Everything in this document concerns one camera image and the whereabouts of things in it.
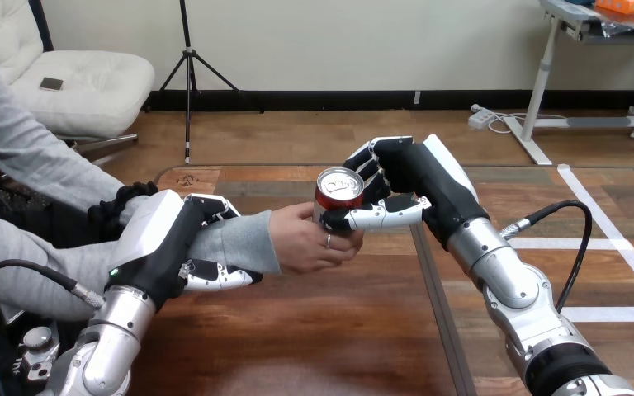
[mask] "robotic arm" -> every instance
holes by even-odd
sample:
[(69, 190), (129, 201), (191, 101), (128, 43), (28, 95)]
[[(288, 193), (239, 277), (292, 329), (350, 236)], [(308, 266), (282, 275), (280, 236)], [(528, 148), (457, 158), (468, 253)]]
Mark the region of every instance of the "robotic arm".
[(188, 260), (192, 239), (204, 226), (239, 216), (221, 196), (185, 199), (161, 191), (137, 209), (113, 254), (115, 269), (104, 303), (76, 345), (52, 365), (40, 396), (124, 395), (130, 367), (152, 317), (184, 291), (233, 289), (262, 275), (235, 266)]
[[(548, 278), (521, 262), (507, 243), (530, 224), (522, 220), (500, 235), (470, 180), (435, 135), (422, 144), (405, 136), (374, 139), (344, 166), (367, 181), (365, 202), (376, 204), (327, 212), (325, 225), (371, 229), (423, 220), (482, 293), (487, 312), (504, 332), (509, 359), (533, 396), (634, 395), (557, 312)], [(387, 198), (391, 192), (408, 194)]]

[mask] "wooden floor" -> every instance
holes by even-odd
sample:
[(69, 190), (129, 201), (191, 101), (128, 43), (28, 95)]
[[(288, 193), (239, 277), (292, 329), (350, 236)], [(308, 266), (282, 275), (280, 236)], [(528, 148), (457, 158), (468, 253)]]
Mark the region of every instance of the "wooden floor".
[[(463, 164), (531, 165), (514, 137), (471, 130), (469, 111), (273, 111), (199, 113), (192, 118), (194, 164), (341, 163), (377, 136), (437, 134)], [(568, 116), (603, 116), (597, 111)], [(163, 169), (183, 164), (185, 115), (141, 113), (130, 128), (139, 143), (103, 159), (103, 168), (125, 183), (153, 180)], [(535, 132), (554, 163), (574, 166), (634, 166), (634, 140), (625, 129), (568, 129)]]

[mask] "power strip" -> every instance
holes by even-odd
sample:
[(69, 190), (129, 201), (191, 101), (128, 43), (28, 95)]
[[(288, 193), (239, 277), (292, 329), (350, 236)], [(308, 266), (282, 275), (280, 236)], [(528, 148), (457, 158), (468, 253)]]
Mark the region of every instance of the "power strip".
[(468, 125), (481, 130), (494, 121), (494, 112), (484, 107), (476, 107), (477, 112), (468, 119)]

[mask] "tripod leg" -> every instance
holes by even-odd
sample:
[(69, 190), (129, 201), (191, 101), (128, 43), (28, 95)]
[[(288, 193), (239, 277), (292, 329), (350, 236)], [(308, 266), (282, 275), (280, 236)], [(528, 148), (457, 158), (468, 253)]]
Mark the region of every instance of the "tripod leg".
[(208, 64), (203, 58), (201, 58), (200, 55), (196, 54), (196, 59), (198, 59), (198, 62), (202, 63), (203, 65), (205, 65), (205, 67), (208, 68), (208, 70), (210, 70), (215, 76), (219, 77), (220, 80), (222, 80), (225, 84), (227, 84), (230, 88), (232, 88), (233, 90), (235, 90), (236, 92), (239, 92), (239, 88), (235, 87), (234, 85), (232, 85), (231, 82), (229, 82), (229, 80), (225, 77), (222, 76), (222, 74), (220, 74), (220, 72), (218, 72), (217, 70), (215, 70), (212, 66), (210, 66), (210, 64)]
[(173, 75), (176, 74), (176, 72), (178, 71), (178, 68), (181, 67), (181, 64), (183, 63), (184, 60), (187, 59), (186, 54), (184, 53), (183, 56), (181, 57), (181, 60), (178, 61), (178, 63), (176, 64), (176, 67), (173, 68), (173, 71), (171, 72), (171, 74), (168, 75), (166, 81), (164, 82), (164, 84), (162, 85), (162, 87), (159, 89), (160, 92), (162, 92), (164, 89), (166, 89), (166, 86), (168, 85), (168, 83), (171, 81), (171, 79), (173, 78)]
[(193, 87), (193, 97), (198, 97), (198, 86), (196, 85), (196, 68), (193, 67), (193, 58), (188, 58), (188, 62), (191, 64), (191, 87)]
[(186, 64), (186, 164), (191, 163), (191, 65), (189, 58)]
[[(247, 97), (245, 96), (243, 92), (239, 90), (239, 88), (235, 87), (231, 82), (229, 82), (227, 78), (225, 78), (222, 74), (220, 74), (220, 72), (218, 72), (212, 66), (210, 66), (210, 64), (208, 64), (203, 58), (201, 58), (200, 55), (196, 54), (195, 56), (196, 56), (196, 59), (198, 59), (198, 62), (205, 65), (205, 67), (207, 67), (208, 70), (210, 70), (215, 76), (220, 78), (220, 80), (222, 80), (225, 84), (227, 84), (230, 88), (232, 88), (233, 91), (237, 92), (239, 96), (242, 98), (242, 100), (246, 101)], [(263, 114), (263, 106), (260, 102), (257, 104), (256, 102), (254, 102), (252, 97), (249, 97), (248, 101), (249, 101), (249, 108), (258, 109), (258, 111), (261, 114)]]

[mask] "wooden table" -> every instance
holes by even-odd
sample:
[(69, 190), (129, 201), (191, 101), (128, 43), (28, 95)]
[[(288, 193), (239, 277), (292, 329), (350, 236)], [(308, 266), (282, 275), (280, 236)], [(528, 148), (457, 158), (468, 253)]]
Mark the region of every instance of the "wooden table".
[[(311, 200), (324, 168), (181, 167), (158, 183), (223, 195), (252, 214)], [(575, 198), (554, 167), (466, 171), (499, 228)], [(634, 169), (571, 171), (634, 248)], [(583, 224), (578, 210), (565, 209), (514, 241), (521, 258), (549, 276), (555, 297), (576, 254), (562, 245), (579, 238)], [(625, 252), (608, 246), (603, 225), (594, 225), (597, 249), (563, 313), (634, 385), (634, 319), (616, 314), (634, 310), (634, 270)], [(335, 270), (170, 301), (144, 340), (130, 394), (528, 394), (480, 293), (428, 232), (413, 228), (415, 243), (411, 231), (367, 233), (357, 259)], [(611, 320), (586, 322), (581, 312)]]
[[(243, 214), (314, 199), (325, 167), (177, 168), (158, 181)], [(169, 301), (144, 338), (132, 395), (454, 395), (408, 228), (369, 233), (331, 271)]]

